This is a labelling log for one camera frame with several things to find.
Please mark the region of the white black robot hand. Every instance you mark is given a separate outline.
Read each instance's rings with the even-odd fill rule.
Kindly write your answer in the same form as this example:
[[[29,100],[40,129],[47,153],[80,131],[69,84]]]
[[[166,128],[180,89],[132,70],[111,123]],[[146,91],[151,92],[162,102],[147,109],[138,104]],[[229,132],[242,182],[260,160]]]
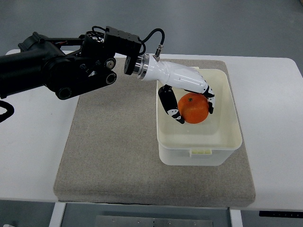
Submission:
[[[180,115],[178,101],[188,93],[202,94],[208,102],[208,112],[213,113],[214,92],[194,68],[180,64],[156,61],[155,57],[145,54],[137,59],[134,72],[144,81],[158,80],[163,86],[158,95],[165,112],[179,123],[185,123]]]

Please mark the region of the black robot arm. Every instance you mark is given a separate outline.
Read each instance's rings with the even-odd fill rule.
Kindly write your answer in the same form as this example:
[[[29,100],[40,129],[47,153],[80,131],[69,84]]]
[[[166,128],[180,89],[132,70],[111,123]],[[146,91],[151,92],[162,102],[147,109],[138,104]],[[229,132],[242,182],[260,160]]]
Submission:
[[[46,86],[65,100],[113,84],[115,55],[127,57],[130,75],[145,40],[112,27],[94,26],[78,38],[49,38],[34,32],[20,52],[0,59],[0,96]]]

